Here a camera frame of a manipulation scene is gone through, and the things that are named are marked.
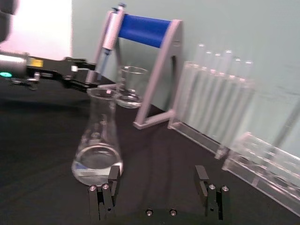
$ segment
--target screw head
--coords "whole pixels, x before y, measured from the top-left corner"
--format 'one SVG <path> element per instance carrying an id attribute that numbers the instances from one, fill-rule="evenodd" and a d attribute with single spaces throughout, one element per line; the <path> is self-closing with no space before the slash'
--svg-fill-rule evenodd
<path id="1" fill-rule="evenodd" d="M 104 185 L 102 186 L 102 188 L 103 188 L 103 189 L 108 189 L 108 188 L 109 188 L 109 185 L 108 185 L 108 184 L 104 184 Z"/>
<path id="2" fill-rule="evenodd" d="M 97 187 L 95 185 L 90 186 L 90 191 L 94 191 L 96 189 L 97 189 Z"/>
<path id="3" fill-rule="evenodd" d="M 170 210 L 170 215 L 172 217 L 176 216 L 177 215 L 177 211 L 176 210 Z"/>
<path id="4" fill-rule="evenodd" d="M 152 216 L 152 214 L 153 214 L 153 211 L 152 211 L 152 210 L 146 210 L 146 215 L 147 215 L 148 217 Z"/>
<path id="5" fill-rule="evenodd" d="M 222 190 L 223 190 L 223 191 L 229 191 L 229 188 L 228 188 L 227 186 L 223 186 L 223 187 L 222 187 Z"/>
<path id="6" fill-rule="evenodd" d="M 209 187 L 211 190 L 216 189 L 216 186 L 214 186 L 213 184 L 210 184 L 208 187 Z"/>

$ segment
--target blue pipette holder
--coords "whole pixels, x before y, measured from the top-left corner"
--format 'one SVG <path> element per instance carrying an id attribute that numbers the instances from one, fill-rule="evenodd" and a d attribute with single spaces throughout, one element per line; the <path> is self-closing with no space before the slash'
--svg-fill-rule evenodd
<path id="1" fill-rule="evenodd" d="M 105 31 L 109 25 L 109 18 L 111 12 L 108 12 L 104 29 L 102 30 L 101 38 L 98 44 L 97 53 L 94 63 L 99 66 L 99 59 L 102 53 L 102 46 L 105 38 Z M 172 115 L 169 109 L 166 112 L 148 117 L 148 112 L 151 106 L 156 87 L 160 77 L 163 75 L 162 70 L 166 63 L 172 63 L 172 75 L 174 84 L 171 93 L 171 103 L 174 100 L 175 92 L 179 83 L 179 76 L 181 74 L 183 60 L 182 60 L 182 33 L 183 22 L 181 20 L 159 20 L 134 15 L 124 15 L 122 26 L 120 28 L 119 36 L 115 45 L 117 65 L 122 65 L 119 38 L 132 40 L 144 45 L 149 45 L 159 48 L 159 53 L 150 75 L 150 80 L 144 95 L 144 100 L 139 108 L 134 126 L 138 129 L 147 128 L 161 122 L 168 121 Z M 95 74 L 89 73 L 88 80 L 92 80 Z M 114 85 L 101 85 L 101 87 L 115 88 Z"/>

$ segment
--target black table surface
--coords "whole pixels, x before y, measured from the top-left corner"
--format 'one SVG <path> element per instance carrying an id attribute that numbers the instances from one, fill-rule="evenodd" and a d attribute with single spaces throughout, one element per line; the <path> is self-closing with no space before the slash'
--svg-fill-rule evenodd
<path id="1" fill-rule="evenodd" d="M 71 172 L 89 103 L 87 94 L 55 81 L 42 80 L 30 91 L 0 80 L 0 224 L 89 224 L 87 186 Z M 232 224 L 300 224 L 299 217 L 223 171 L 222 160 L 167 129 L 167 123 L 134 128 L 136 112 L 116 110 L 124 160 L 117 215 L 147 207 L 204 213 L 193 181 L 194 166 L 203 165 L 212 183 L 231 190 Z"/>

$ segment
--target teal wall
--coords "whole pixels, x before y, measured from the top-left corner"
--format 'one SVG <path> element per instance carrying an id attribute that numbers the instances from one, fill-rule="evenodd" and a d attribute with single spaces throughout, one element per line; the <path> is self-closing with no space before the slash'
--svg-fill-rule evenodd
<path id="1" fill-rule="evenodd" d="M 97 46 L 99 33 L 106 12 L 116 6 L 116 0 L 73 0 L 73 57 L 91 60 Z M 253 78 L 260 92 L 273 96 L 278 90 L 293 92 L 298 97 L 300 69 L 300 1 L 299 0 L 127 0 L 127 12 L 132 15 L 184 21 L 184 59 L 191 60 L 197 43 L 206 44 L 211 50 L 222 52 L 231 49 L 235 56 L 254 62 Z M 122 43 L 123 64 L 143 67 L 151 71 L 157 49 Z M 111 57 L 105 76 L 115 80 L 115 58 Z M 166 108 L 171 78 L 170 66 L 153 103 Z M 271 142 L 293 107 L 285 98 L 266 105 L 256 97 L 240 133 L 251 131 Z M 276 109 L 289 107 L 284 112 Z M 269 118 L 270 127 L 254 126 L 253 121 Z"/>

